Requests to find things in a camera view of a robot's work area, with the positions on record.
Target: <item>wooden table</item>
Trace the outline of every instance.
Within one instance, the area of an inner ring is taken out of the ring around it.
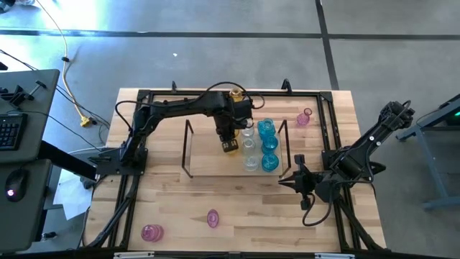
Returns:
[[[120,89],[118,101],[135,100],[138,90]],[[350,145],[360,136],[351,92],[332,93],[342,145]],[[178,98],[159,96],[159,100]],[[266,100],[263,109],[253,111],[254,118],[273,118],[277,127],[283,119],[287,119],[291,156],[305,154],[306,165],[312,171],[321,171],[323,142],[316,100],[287,96],[266,97]],[[296,127],[295,118],[306,107],[313,110],[310,124]],[[120,106],[120,112],[129,122],[133,111],[133,104]],[[300,194],[278,185],[277,176],[187,177],[180,167],[186,119],[190,120],[195,132],[205,132],[215,127],[212,118],[203,115],[178,117],[163,120],[149,136],[149,158],[137,194],[130,250],[339,251],[334,213],[316,227],[304,227]],[[330,126],[329,116],[326,116],[326,121]],[[126,125],[114,115],[107,146],[118,147],[126,137]],[[113,214],[119,181],[119,176],[110,176],[96,189],[86,225],[86,242],[94,240]],[[357,184],[351,190],[351,195],[356,216],[375,241],[384,247],[385,240],[371,186]],[[320,199],[316,201],[308,216],[309,222],[320,219],[326,213],[327,204]],[[216,229],[211,229],[206,223],[210,209],[217,210],[220,215]],[[123,232],[124,221],[125,218],[121,218],[116,244]],[[163,239],[155,243],[143,241],[140,232],[146,224],[161,224],[165,229]],[[347,241],[351,244],[349,223],[345,217],[344,226]]]

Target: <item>cable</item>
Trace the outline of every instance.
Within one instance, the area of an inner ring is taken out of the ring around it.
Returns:
[[[102,137],[101,137],[101,133],[102,133],[101,129],[102,129],[102,126],[104,126],[104,125],[101,124],[101,125],[99,126],[98,137],[99,137],[99,140],[101,141],[101,143],[104,144],[105,141],[104,141],[104,140],[102,139]]]
[[[119,101],[117,104],[115,104],[115,113],[120,116],[120,118],[123,120],[123,122],[128,126],[128,129],[129,131],[131,132],[132,131],[132,128],[131,128],[131,125],[129,125],[128,121],[124,118],[123,115],[120,114],[120,112],[118,111],[118,105],[120,104],[126,104],[126,103],[130,103],[130,104],[143,104],[142,102],[140,101]]]
[[[82,106],[81,104],[77,103],[77,102],[74,102],[72,101],[69,97],[67,97],[62,91],[59,90],[59,88],[62,89],[62,87],[60,86],[57,86],[58,88],[56,89],[56,91],[61,94],[62,96],[64,96],[64,98],[66,98],[70,103],[72,104],[75,104],[77,106],[79,106],[80,108],[82,108],[83,110],[87,111],[89,114],[91,114],[93,116],[93,119],[96,120],[97,122],[100,122],[102,123],[104,126],[107,127],[107,129],[110,128],[110,123],[107,122],[103,117],[101,117],[100,115],[97,115],[95,114],[94,112],[88,110],[87,108],[85,108],[84,106]]]
[[[91,199],[93,199],[93,196],[94,196],[94,191],[96,191],[96,188],[99,186],[99,184],[101,184],[102,180],[105,179],[105,177],[107,177],[107,175],[103,175],[99,178],[99,181],[94,185],[93,187],[93,191],[92,191],[92,194],[91,194]],[[80,234],[80,242],[78,242],[78,247],[80,247],[80,244],[85,247],[85,228],[86,228],[86,221],[88,220],[88,215],[89,215],[89,209],[91,208],[91,205],[86,209],[86,212],[85,212],[85,216],[83,218],[83,228],[81,229],[81,234]]]
[[[319,225],[321,223],[323,223],[328,217],[329,217],[329,214],[331,213],[331,210],[332,210],[332,194],[333,194],[333,189],[335,188],[336,184],[334,184],[331,188],[331,190],[329,191],[329,203],[328,203],[328,211],[326,212],[326,214],[324,214],[324,216],[318,220],[317,222],[313,222],[313,223],[305,223],[305,219],[307,218],[308,216],[308,213],[310,213],[310,210],[313,208],[313,205],[315,204],[315,201],[316,201],[316,198],[315,198],[315,195],[314,194],[307,194],[307,195],[311,195],[312,198],[313,198],[313,202],[311,203],[310,205],[310,208],[307,209],[307,211],[305,212],[305,214],[303,215],[303,218],[302,218],[302,224],[306,227],[314,227],[316,225]]]
[[[52,18],[51,14],[46,10],[46,8],[42,5],[42,3],[40,3],[39,0],[37,0],[37,3],[42,7],[43,11],[45,11],[45,13],[48,15],[48,17],[52,20],[52,22],[56,25],[57,29],[59,30],[59,33],[60,35],[62,36],[63,40],[64,40],[64,47],[65,47],[65,52],[64,52],[64,56],[62,58],[62,61],[64,62],[64,66],[63,66],[63,73],[62,73],[62,80],[63,80],[63,83],[64,83],[64,86],[65,86],[65,89],[67,89],[67,92],[68,94],[70,95],[70,97],[72,97],[72,100],[74,100],[74,102],[76,103],[76,99],[74,97],[74,95],[72,94],[72,91],[70,91],[70,87],[68,86],[68,83],[67,83],[67,80],[66,80],[66,76],[67,76],[67,71],[69,69],[69,67],[67,67],[67,63],[70,62],[70,59],[68,57],[68,46],[67,46],[67,40],[65,39],[64,37],[64,34],[63,34],[63,31],[60,29],[59,25],[57,24],[57,22]],[[80,119],[81,119],[81,123],[80,123],[80,126],[82,127],[87,127],[88,125],[91,124],[91,121],[90,119],[85,116],[81,110],[79,109],[79,107],[77,106],[77,104],[73,104],[74,107],[75,107],[75,110],[77,111],[77,113],[80,115]]]
[[[261,93],[256,93],[261,99],[262,99],[262,104],[259,106],[259,107],[252,107],[253,109],[261,109],[265,106],[265,97],[263,97],[263,95],[261,95]]]
[[[83,148],[83,149],[80,149],[80,150],[70,151],[68,154],[71,155],[71,154],[75,154],[75,153],[83,152],[83,151],[88,151],[88,150],[95,150],[95,148],[94,147]]]
[[[37,3],[42,7],[43,11],[45,11],[45,13],[50,17],[52,22],[54,22],[54,24],[56,25],[57,29],[60,32],[60,35],[63,37],[64,46],[65,46],[65,55],[64,56],[67,57],[67,40],[65,40],[63,31],[59,28],[59,25],[57,24],[57,22],[52,18],[51,14],[46,10],[46,8],[42,5],[42,3],[40,3],[40,0],[37,0]]]
[[[21,111],[17,111],[17,110],[11,110],[11,111],[7,111],[6,113],[9,113],[9,112],[31,112],[31,113],[37,113],[37,114],[42,114],[42,115],[45,115],[46,117],[49,117],[51,119],[53,119],[55,122],[57,122],[58,124],[60,124],[61,126],[63,126],[64,128],[66,128],[68,131],[72,132],[73,134],[79,136],[84,142],[88,143],[88,145],[90,145],[91,147],[94,147],[94,149],[96,149],[97,151],[99,152],[102,152],[102,150],[98,149],[95,145],[91,144],[89,141],[87,141],[84,137],[82,137],[81,135],[79,135],[77,132],[74,132],[73,130],[71,130],[70,128],[68,128],[67,126],[65,126],[64,124],[62,124],[61,122],[59,122],[57,119],[55,119],[53,116],[49,115],[49,114],[46,114],[44,112],[35,112],[35,111],[25,111],[25,110],[21,110]]]
[[[7,55],[7,56],[9,56],[10,58],[16,60],[17,62],[19,62],[19,63],[21,63],[21,64],[27,66],[27,67],[28,67],[30,70],[32,70],[32,71],[37,71],[37,70],[38,70],[36,67],[34,67],[34,66],[32,66],[32,65],[30,65],[30,64],[28,64],[28,63],[26,63],[26,62],[24,62],[24,61],[21,61],[21,60],[18,59],[18,58],[15,58],[13,55],[8,54],[8,53],[5,52],[4,50],[0,50],[0,53],[1,53],[1,54],[4,54],[4,55]],[[58,84],[57,84],[56,86],[57,86],[59,89],[61,89],[62,91],[64,91],[67,95],[69,95],[69,93],[68,93],[64,88],[62,88],[62,87],[59,86]],[[97,122],[100,122],[100,123],[105,124],[107,128],[110,127],[110,123],[109,123],[107,120],[105,120],[103,117],[101,117],[100,115],[97,115],[96,113],[94,113],[94,112],[88,110],[87,108],[85,108],[83,105],[77,103],[76,101],[71,100],[71,99],[70,99],[69,97],[67,97],[62,91],[59,91],[59,89],[56,89],[56,91],[58,91],[59,94],[62,94],[69,102],[71,102],[72,104],[75,104],[75,105],[79,106],[80,108],[82,108],[83,110],[87,111],[89,114],[91,114],[91,115],[93,116],[93,118],[94,118]]]
[[[422,126],[421,126],[420,124],[418,124],[418,122],[419,122],[421,119],[423,119],[423,118],[427,117],[428,115],[433,114],[433,113],[435,113],[435,112],[437,112],[437,111],[439,111],[439,109],[433,110],[433,111],[431,111],[431,112],[429,112],[429,113],[427,113],[427,114],[422,115],[420,118],[418,118],[418,119],[415,121],[415,124],[421,128]]]
[[[18,58],[15,58],[14,56],[12,56],[12,55],[10,55],[10,54],[6,53],[6,52],[5,52],[5,51],[3,51],[3,50],[0,50],[0,53],[1,53],[1,54],[4,54],[4,55],[7,55],[7,56],[9,56],[10,58],[12,58],[12,59],[16,60],[17,62],[21,63],[22,65],[25,65],[25,66],[27,66],[27,67],[28,67],[30,70],[37,70],[37,69],[36,69],[36,68],[34,68],[33,66],[31,66],[31,65],[27,64],[26,62],[22,62],[22,61],[20,61]]]
[[[373,183],[371,183],[372,190],[374,191],[374,197],[377,197],[377,193],[375,192],[375,186]]]

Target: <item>black keyboard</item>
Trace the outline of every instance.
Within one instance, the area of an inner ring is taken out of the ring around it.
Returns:
[[[17,150],[27,123],[27,114],[0,114],[0,151]]]

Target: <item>gray floor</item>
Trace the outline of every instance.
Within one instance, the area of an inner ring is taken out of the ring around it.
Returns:
[[[43,1],[63,29],[159,32],[319,33],[314,0],[297,1]],[[457,1],[323,0],[330,33],[459,34]],[[0,15],[0,27],[54,29],[36,7],[16,6]],[[237,81],[248,88],[278,88],[289,78],[296,89],[331,89],[321,40],[67,37],[74,60],[68,82],[79,102],[111,118],[121,87],[203,87]],[[332,40],[339,87],[351,90],[361,131],[392,100],[412,100],[415,117],[460,92],[459,41]],[[59,68],[59,37],[0,36],[0,48],[37,66]],[[0,56],[14,70],[20,64]],[[72,106],[56,95],[51,115],[98,145],[97,128],[82,129]],[[50,122],[45,139],[65,151],[85,148],[78,137]],[[460,258],[460,208],[423,211],[437,197],[415,140],[394,137],[372,156],[387,165],[376,177],[377,202],[388,248],[403,253]],[[82,218],[47,220],[60,239],[33,250],[74,247]]]

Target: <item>blue glass cup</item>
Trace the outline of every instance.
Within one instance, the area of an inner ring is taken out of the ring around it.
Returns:
[[[275,136],[268,136],[262,142],[262,152],[266,154],[271,154],[276,150],[278,146],[278,139]]]
[[[275,135],[275,124],[272,119],[264,119],[257,123],[257,129],[259,130],[260,139],[263,140],[266,137]]]
[[[274,154],[264,155],[262,158],[262,169],[266,172],[271,172],[278,167],[280,160]]]

